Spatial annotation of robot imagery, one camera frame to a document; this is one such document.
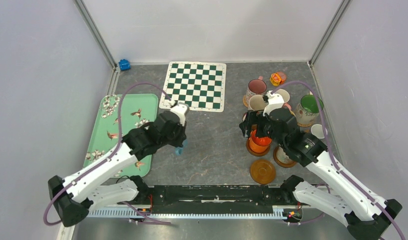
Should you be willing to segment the orange mug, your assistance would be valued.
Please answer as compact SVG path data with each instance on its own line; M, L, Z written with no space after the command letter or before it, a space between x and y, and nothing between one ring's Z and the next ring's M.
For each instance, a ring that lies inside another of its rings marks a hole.
M251 149L257 153L261 153L265 151L268 146L271 146L272 139L269 137L257 137L256 133L257 130L253 130L248 139L250 139Z

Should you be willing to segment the woven rattan coaster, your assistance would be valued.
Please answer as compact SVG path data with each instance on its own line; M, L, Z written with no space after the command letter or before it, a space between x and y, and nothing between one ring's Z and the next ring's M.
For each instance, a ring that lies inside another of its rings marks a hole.
M247 102L247 99L246 99L246 96L245 96L245 95L243 96L242 101L243 101L243 104L244 104L246 107L248 107L248 102Z

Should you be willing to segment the cream ceramic mug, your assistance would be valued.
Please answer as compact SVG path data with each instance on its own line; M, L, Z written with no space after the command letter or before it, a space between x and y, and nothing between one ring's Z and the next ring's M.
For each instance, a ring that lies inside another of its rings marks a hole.
M248 101L248 110L252 111L252 113L246 112L243 115L242 121L245 121L246 119L253 120L257 118L257 112L263 111L267 105L268 103L264 100L263 95L252 96Z

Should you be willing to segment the pink mug cream interior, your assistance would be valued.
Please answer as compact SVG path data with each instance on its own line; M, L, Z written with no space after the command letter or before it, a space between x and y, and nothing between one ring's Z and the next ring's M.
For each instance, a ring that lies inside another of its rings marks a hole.
M286 90L284 90L284 89L281 88L281 89L277 90L275 93L282 96L282 98L283 98L283 100L284 100L283 106L286 107L286 108L288 108L289 110L291 110L291 106L290 106L290 104L288 103L289 100L290 100L290 94L288 93L288 91L286 91Z

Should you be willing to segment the green interior cartoon mug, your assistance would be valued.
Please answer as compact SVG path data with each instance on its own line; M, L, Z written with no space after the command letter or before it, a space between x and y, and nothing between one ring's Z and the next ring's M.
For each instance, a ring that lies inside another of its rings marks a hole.
M293 112L300 127L311 126L319 116L316 97L312 94L304 95Z

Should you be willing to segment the brown wooden ridged coaster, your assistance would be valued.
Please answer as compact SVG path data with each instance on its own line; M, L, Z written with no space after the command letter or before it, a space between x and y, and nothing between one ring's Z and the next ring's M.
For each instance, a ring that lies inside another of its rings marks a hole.
M293 160L292 160L292 163L291 163L291 164L283 164L283 163L281 163L281 162L278 161L278 159L277 159L277 157L276 157L276 152L277 152L277 150L278 150L279 147L280 147L280 146L276 147L275 150L274 150L274 152L273 152L273 159L274 159L274 161L275 161L279 166L281 166L281 167L283 167L283 168L292 168L292 167L294 167L294 166L297 164L297 162L295 162L295 161L293 161Z
M251 178L260 185L270 184L276 178L275 166L265 159L254 161L249 168L249 172Z

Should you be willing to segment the grey white mug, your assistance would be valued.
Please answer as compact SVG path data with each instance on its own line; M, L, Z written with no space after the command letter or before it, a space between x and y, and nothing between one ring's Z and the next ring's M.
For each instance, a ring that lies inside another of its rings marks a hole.
M318 139L324 139L327 135L327 129L321 124L314 124L310 128L310 132Z

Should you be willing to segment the pink ghost pattern mug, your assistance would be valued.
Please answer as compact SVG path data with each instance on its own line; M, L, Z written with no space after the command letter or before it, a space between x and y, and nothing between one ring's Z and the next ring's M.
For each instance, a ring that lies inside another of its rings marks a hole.
M251 80L248 83L245 99L248 101L254 95L262 95L266 92L267 85L263 76L259 76L256 79Z

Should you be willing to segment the beige mug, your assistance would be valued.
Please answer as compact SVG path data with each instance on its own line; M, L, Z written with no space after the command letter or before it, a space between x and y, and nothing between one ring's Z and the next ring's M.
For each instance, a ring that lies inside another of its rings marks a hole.
M286 153L284 152L283 148L279 147L277 152L276 152L276 157L278 159L279 162L285 164L285 165L289 165L292 163L292 160L286 155Z

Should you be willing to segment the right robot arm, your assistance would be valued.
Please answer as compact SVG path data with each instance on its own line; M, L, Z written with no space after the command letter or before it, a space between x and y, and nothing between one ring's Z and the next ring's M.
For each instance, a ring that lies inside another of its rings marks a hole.
M287 157L320 177L336 195L324 192L296 175L281 185L281 199L308 204L341 222L356 240L379 240L389 226L398 227L395 218L402 205L385 199L355 178L331 154L325 143L297 125L286 108L269 113L249 110L239 127L245 137L269 138Z

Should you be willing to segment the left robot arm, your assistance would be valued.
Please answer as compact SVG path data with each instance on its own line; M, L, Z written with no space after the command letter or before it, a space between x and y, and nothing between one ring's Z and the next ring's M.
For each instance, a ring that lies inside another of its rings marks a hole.
M132 180L114 185L103 183L119 170L138 163L166 145L182 147L186 140L188 111L187 105L176 105L159 114L153 122L130 130L91 165L65 178L58 175L50 178L51 202L45 210L44 223L51 226L47 219L51 207L55 208L59 222L71 227L85 219L90 211L108 204L132 200L144 203L149 197L148 189Z

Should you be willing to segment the green floral tray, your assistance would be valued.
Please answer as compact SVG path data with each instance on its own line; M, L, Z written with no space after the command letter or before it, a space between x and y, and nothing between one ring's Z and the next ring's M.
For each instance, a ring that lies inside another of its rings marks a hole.
M105 96L99 110L86 152L84 167L107 154L119 137L157 116L158 97L154 94L120 94Z

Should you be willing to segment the orange pink toy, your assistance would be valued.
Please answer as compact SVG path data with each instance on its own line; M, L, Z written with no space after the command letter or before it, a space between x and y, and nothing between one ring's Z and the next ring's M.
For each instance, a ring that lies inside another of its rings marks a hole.
M270 82L273 86L277 87L285 83L287 75L284 72L278 71L271 74Z

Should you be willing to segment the green white chessboard mat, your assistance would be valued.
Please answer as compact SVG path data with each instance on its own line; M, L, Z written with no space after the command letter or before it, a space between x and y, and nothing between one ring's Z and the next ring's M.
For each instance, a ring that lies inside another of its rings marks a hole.
M185 103L192 111L221 113L225 107L225 63L172 61L168 64L159 108L169 99Z

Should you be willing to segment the blue toy block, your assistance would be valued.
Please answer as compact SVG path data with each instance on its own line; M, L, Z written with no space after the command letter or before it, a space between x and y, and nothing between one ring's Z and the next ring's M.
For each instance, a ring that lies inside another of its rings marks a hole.
M118 62L120 71L126 71L129 70L131 68L130 62L127 59L121 59Z

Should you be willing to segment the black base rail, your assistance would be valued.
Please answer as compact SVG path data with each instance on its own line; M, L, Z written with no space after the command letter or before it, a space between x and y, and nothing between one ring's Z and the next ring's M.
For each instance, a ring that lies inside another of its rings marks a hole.
M155 214L269 214L297 200L270 185L154 185L141 187L129 204L150 205Z

